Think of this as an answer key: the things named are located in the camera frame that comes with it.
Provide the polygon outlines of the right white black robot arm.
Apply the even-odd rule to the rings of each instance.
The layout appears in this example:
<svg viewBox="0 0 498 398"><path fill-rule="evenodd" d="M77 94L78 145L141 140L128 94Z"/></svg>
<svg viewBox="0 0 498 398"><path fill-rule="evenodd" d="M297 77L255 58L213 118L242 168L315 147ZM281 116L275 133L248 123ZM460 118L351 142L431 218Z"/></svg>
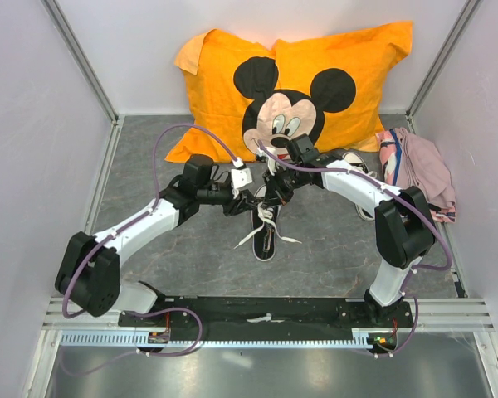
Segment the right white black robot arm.
<svg viewBox="0 0 498 398"><path fill-rule="evenodd" d="M374 219L375 242L381 264L365 294L365 320L376 327L393 317L393 306L404 296L413 267L438 236L425 196L417 187L398 188L379 181L344 152L320 153L306 135L289 142L285 159L262 141L256 154L267 160L265 195L257 208L260 225L274 226L271 208L286 205L295 190L314 185L336 193Z"/></svg>

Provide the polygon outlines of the black canvas sneaker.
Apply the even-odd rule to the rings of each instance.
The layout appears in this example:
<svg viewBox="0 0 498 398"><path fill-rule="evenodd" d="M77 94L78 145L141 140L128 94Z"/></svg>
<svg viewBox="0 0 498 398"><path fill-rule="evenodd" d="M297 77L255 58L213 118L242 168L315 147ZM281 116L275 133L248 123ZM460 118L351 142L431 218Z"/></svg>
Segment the black canvas sneaker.
<svg viewBox="0 0 498 398"><path fill-rule="evenodd" d="M264 198L265 192L265 185L260 186L256 190L256 198ZM271 218L271 221L276 224L280 209L280 206L264 206L264 214L267 219ZM253 210L251 212L251 223L253 230L258 230L260 228L252 237L254 256L257 260L264 262L271 260L276 252L276 227L264 222L258 216L258 210Z"/></svg>

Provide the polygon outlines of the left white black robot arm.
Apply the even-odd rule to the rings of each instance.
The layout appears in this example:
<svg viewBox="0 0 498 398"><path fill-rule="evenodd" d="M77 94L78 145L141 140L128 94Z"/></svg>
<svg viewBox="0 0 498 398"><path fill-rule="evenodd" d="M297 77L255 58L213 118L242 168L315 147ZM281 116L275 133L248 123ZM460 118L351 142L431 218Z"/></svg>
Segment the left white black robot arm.
<svg viewBox="0 0 498 398"><path fill-rule="evenodd" d="M116 310L136 313L148 326L159 325L166 314L159 301L162 294L145 282L123 281L120 270L135 253L181 226L202 205L221 206L226 216L256 208L256 198L246 189L252 175L244 162L235 160L223 181L213 178L216 166L208 156L193 155L183 171L141 211L94 235L75 233L55 280L55 288L63 296L64 317L75 316L68 309L73 302L95 318Z"/></svg>

